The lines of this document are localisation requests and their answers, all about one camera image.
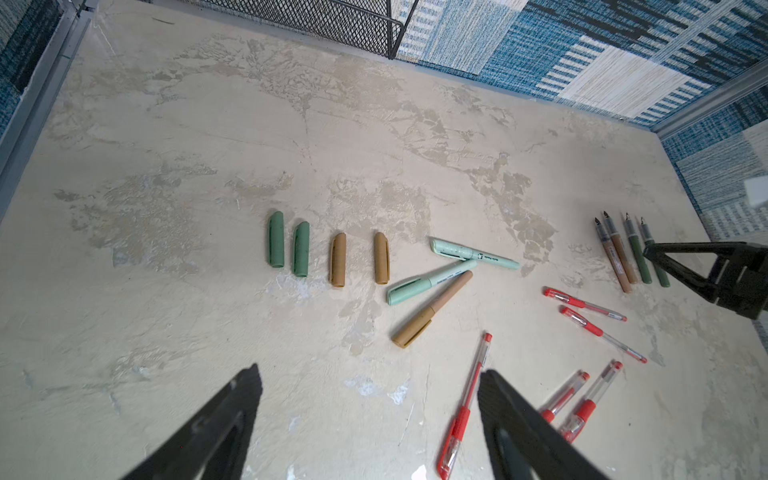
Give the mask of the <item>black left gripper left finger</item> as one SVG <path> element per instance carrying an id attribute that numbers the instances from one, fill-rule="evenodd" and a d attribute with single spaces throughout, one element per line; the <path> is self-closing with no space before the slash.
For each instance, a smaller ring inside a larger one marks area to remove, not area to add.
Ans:
<path id="1" fill-rule="evenodd" d="M 241 370 L 127 479 L 239 479 L 263 392 L 256 364 Z"/>

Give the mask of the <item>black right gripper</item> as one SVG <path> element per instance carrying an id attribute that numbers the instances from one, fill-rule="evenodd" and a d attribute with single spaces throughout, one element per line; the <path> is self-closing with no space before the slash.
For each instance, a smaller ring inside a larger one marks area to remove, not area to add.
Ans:
<path id="1" fill-rule="evenodd" d="M 757 320 L 767 310 L 767 247 L 747 242 L 656 243 L 666 273 L 710 303 Z M 674 254 L 714 254 L 709 273 L 688 267 Z"/>

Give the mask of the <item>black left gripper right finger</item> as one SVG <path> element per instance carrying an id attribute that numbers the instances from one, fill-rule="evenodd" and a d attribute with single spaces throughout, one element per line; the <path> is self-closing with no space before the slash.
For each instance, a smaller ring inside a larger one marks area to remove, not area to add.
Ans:
<path id="1" fill-rule="evenodd" d="M 603 479 L 497 371 L 481 373 L 480 417 L 496 479 Z"/>

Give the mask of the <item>dark green marker pen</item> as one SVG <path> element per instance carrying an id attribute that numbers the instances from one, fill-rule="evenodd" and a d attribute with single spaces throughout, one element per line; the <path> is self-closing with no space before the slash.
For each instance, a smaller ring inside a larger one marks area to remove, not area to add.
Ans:
<path id="1" fill-rule="evenodd" d="M 651 284 L 652 277 L 645 257 L 643 256 L 643 247 L 641 245 L 640 235 L 635 227 L 634 221 L 630 218 L 628 213 L 625 214 L 624 227 L 642 282 L 645 284 Z"/>

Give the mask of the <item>tan highlighter pen top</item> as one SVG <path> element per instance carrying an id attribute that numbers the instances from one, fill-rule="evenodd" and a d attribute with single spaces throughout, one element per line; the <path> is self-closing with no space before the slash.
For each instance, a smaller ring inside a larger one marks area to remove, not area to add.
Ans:
<path id="1" fill-rule="evenodd" d="M 603 212 L 603 216 L 604 216 L 604 220 L 606 222 L 606 226 L 607 226 L 607 229 L 608 229 L 608 232 L 609 232 L 609 236 L 610 236 L 610 238 L 611 238 L 611 240 L 613 242 L 613 245 L 614 245 L 614 247 L 615 247 L 615 249 L 617 251 L 619 260 L 620 260 L 620 262 L 621 262 L 621 264 L 623 266 L 623 269 L 624 269 L 624 272 L 625 272 L 625 274 L 627 276 L 627 279 L 628 279 L 630 284 L 637 284 L 638 283 L 637 275 L 635 274 L 635 272 L 631 268 L 631 264 L 630 264 L 630 261 L 629 261 L 629 259 L 627 257 L 627 254 L 626 254 L 626 251 L 625 251 L 625 248 L 624 248 L 624 244 L 622 242 L 622 238 L 621 238 L 621 236 L 620 236 L 620 234 L 619 234 L 619 232 L 618 232 L 618 230 L 617 230 L 617 228 L 616 228 L 616 226 L 614 224 L 614 221 L 613 221 L 613 219 L 610 217 L 610 215 L 606 211 Z"/>

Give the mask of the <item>tan highlighter pen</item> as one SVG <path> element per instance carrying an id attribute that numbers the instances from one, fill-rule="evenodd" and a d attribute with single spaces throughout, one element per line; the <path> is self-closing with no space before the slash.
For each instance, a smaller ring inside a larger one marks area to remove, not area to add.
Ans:
<path id="1" fill-rule="evenodd" d="M 607 229 L 608 229 L 608 232 L 609 232 L 609 236 L 610 236 L 610 238 L 611 238 L 611 240 L 613 242 L 613 245 L 614 245 L 614 247 L 615 247 L 615 249 L 617 251 L 619 260 L 620 260 L 620 262 L 621 262 L 621 264 L 623 266 L 623 269 L 624 269 L 624 272 L 625 272 L 625 274 L 627 276 L 627 279 L 628 279 L 630 284 L 637 284 L 638 283 L 637 275 L 635 274 L 635 272 L 631 268 L 631 264 L 630 264 L 630 261 L 629 261 L 629 259 L 627 257 L 627 254 L 626 254 L 626 251 L 625 251 L 625 248 L 624 248 L 624 244 L 622 242 L 622 238 L 621 238 L 621 236 L 620 236 L 620 234 L 619 234 L 619 232 L 618 232 L 618 230 L 617 230 L 617 228 L 616 228 L 616 226 L 614 224 L 614 221 L 613 221 L 613 219 L 610 217 L 610 215 L 606 211 L 603 212 L 603 216 L 604 216 L 604 220 L 606 222 L 606 226 L 607 226 Z"/>
<path id="2" fill-rule="evenodd" d="M 428 305 L 410 318 L 392 337 L 392 341 L 400 348 L 407 348 L 431 324 L 435 315 L 441 310 L 473 277 L 472 271 L 460 274 Z"/>
<path id="3" fill-rule="evenodd" d="M 606 252 L 608 260 L 618 279 L 618 282 L 620 284 L 622 291 L 624 293 L 631 293 L 632 288 L 631 288 L 631 284 L 629 282 L 628 276 L 626 275 L 626 272 L 623 268 L 623 264 L 621 263 L 617 250 L 615 249 L 615 246 L 613 245 L 613 242 L 608 232 L 606 231 L 605 227 L 597 218 L 594 219 L 594 222 L 595 222 L 597 235 L 602 243 L 602 246 Z"/>

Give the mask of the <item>mint highlighter pen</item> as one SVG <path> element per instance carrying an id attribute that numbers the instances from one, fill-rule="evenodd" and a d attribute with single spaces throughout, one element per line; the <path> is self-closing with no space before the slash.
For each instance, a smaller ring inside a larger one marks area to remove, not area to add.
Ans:
<path id="1" fill-rule="evenodd" d="M 477 266 L 476 260 L 465 260 L 447 265 L 441 269 L 435 270 L 430 274 L 416 277 L 401 283 L 387 291 L 387 304 L 394 306 L 417 295 L 420 295 L 431 288 L 453 279 L 465 272 L 473 270 Z"/>
<path id="2" fill-rule="evenodd" d="M 510 270 L 519 270 L 521 268 L 520 264 L 515 260 L 475 250 L 470 247 L 462 246 L 437 238 L 432 238 L 430 240 L 430 247 L 434 253 L 444 257 L 461 260 L 477 260 L 503 268 L 508 268 Z"/>

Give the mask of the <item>green marker cap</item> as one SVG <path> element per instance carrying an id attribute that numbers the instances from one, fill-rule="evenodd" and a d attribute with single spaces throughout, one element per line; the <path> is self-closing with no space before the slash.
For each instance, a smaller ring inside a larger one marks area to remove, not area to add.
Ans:
<path id="1" fill-rule="evenodd" d="M 293 247 L 293 273 L 297 277 L 305 278 L 309 273 L 310 253 L 310 224 L 307 221 L 302 221 L 296 226 Z"/>
<path id="2" fill-rule="evenodd" d="M 273 268 L 285 265 L 284 214 L 274 211 L 268 220 L 268 262 Z"/>

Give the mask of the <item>tan marker cap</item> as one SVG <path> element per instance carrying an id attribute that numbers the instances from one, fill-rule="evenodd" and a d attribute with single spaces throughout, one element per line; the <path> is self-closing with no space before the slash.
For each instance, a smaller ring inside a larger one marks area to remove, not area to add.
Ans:
<path id="1" fill-rule="evenodd" d="M 390 255 L 388 239 L 382 232 L 374 235 L 374 274 L 375 282 L 387 285 L 390 280 Z"/>
<path id="2" fill-rule="evenodd" d="M 329 281 L 333 287 L 343 288 L 346 283 L 347 237 L 344 232 L 334 236 L 330 248 Z"/>

